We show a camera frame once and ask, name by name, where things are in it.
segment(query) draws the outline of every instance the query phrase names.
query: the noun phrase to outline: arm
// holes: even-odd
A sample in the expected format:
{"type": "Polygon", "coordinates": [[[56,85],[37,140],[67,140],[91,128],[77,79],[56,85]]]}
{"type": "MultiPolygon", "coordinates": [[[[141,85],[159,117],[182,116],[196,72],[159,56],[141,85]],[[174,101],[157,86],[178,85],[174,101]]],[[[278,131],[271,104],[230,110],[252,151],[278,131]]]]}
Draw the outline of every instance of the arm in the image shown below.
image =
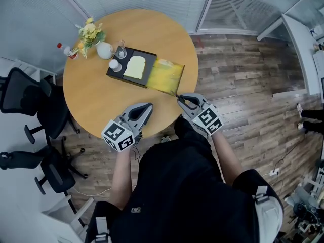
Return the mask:
{"type": "Polygon", "coordinates": [[[233,185],[235,179],[243,172],[243,167],[221,131],[215,132],[212,139],[225,182],[233,185]]]}
{"type": "Polygon", "coordinates": [[[131,147],[117,154],[115,170],[112,177],[110,203],[123,209],[132,194],[131,147]]]}

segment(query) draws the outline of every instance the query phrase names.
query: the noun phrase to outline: glass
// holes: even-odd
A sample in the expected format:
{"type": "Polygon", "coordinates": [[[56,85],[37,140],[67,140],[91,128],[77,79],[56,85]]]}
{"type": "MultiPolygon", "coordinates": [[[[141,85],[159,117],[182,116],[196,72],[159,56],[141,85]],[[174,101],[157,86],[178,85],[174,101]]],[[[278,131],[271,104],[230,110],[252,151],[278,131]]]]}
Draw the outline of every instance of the glass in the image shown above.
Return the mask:
{"type": "Polygon", "coordinates": [[[114,42],[110,46],[110,51],[112,52],[112,54],[115,54],[115,56],[119,59],[123,59],[127,55],[125,41],[120,40],[118,42],[114,42]]]}

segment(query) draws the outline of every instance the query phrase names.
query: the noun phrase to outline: table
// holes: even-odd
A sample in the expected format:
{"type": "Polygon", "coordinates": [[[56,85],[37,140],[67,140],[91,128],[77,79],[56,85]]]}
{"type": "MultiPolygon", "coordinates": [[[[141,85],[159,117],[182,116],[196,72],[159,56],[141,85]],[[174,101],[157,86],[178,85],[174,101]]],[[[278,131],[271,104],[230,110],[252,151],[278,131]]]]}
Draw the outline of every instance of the table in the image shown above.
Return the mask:
{"type": "Polygon", "coordinates": [[[278,28],[281,24],[285,25],[297,52],[305,81],[305,89],[277,93],[273,94],[273,96],[281,97],[286,95],[304,93],[314,95],[320,93],[317,69],[313,59],[313,54],[315,53],[314,44],[318,44],[318,42],[311,35],[309,29],[304,24],[296,21],[288,15],[283,14],[278,20],[276,20],[267,29],[265,29],[257,37],[257,40],[260,41],[266,35],[270,34],[272,31],[278,28]]]}
{"type": "MultiPolygon", "coordinates": [[[[159,58],[185,65],[178,93],[194,92],[198,79],[198,58],[187,31],[165,14],[124,10],[103,17],[106,42],[123,39],[127,47],[156,53],[159,58]]],[[[88,59],[67,59],[63,89],[67,106],[75,120],[89,133],[101,138],[103,128],[128,106],[150,102],[153,113],[143,128],[143,137],[170,125],[182,112],[176,97],[137,87],[106,75],[110,60],[101,59],[95,48],[88,59]]]]}

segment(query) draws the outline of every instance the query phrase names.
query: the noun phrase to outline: shoe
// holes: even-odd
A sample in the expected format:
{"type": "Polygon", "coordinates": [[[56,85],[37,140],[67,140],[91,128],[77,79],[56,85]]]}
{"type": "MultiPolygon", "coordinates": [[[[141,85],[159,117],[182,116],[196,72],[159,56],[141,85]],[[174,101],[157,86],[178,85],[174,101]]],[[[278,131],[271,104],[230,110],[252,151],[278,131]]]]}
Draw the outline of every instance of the shoe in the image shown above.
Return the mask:
{"type": "Polygon", "coordinates": [[[161,143],[165,143],[165,142],[169,142],[169,141],[171,141],[171,138],[168,135],[163,136],[161,139],[161,143]]]}
{"type": "Polygon", "coordinates": [[[298,128],[299,130],[301,130],[302,128],[304,128],[303,123],[298,123],[297,128],[298,128]]]}
{"type": "Polygon", "coordinates": [[[303,108],[302,108],[302,106],[300,105],[300,103],[297,104],[297,110],[298,110],[298,113],[299,113],[299,117],[302,118],[302,111],[303,111],[303,108]]]}

